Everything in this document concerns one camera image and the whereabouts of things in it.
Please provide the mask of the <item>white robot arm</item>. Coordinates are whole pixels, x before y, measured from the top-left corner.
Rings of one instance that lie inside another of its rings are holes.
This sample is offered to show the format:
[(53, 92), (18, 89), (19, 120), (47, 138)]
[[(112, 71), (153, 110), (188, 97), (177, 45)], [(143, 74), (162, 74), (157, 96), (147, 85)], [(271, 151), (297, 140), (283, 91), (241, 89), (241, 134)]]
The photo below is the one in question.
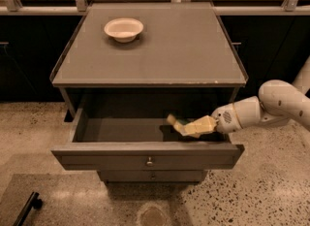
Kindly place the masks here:
[(280, 80), (264, 82), (259, 95), (217, 108), (184, 125), (183, 136), (198, 138), (202, 134), (232, 133), (253, 125), (278, 126), (290, 119), (310, 130), (310, 58), (306, 60), (293, 83)]

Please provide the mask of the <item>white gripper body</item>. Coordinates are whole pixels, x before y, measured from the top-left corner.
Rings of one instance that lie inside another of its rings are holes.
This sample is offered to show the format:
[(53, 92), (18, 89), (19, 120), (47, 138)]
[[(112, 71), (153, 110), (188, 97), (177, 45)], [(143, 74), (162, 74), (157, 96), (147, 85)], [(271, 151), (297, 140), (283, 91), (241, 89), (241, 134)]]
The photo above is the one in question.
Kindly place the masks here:
[(216, 131), (221, 134), (229, 134), (241, 129), (233, 103), (217, 108), (211, 116), (217, 122)]

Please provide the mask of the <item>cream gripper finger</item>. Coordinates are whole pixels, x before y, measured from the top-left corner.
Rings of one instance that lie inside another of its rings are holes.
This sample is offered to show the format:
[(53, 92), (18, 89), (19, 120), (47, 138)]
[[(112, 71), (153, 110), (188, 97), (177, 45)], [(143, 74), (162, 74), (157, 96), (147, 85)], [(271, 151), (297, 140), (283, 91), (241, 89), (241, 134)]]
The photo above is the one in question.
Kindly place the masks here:
[(217, 121), (212, 116), (206, 115), (186, 124), (183, 135), (198, 138), (200, 135), (213, 133), (216, 126)]

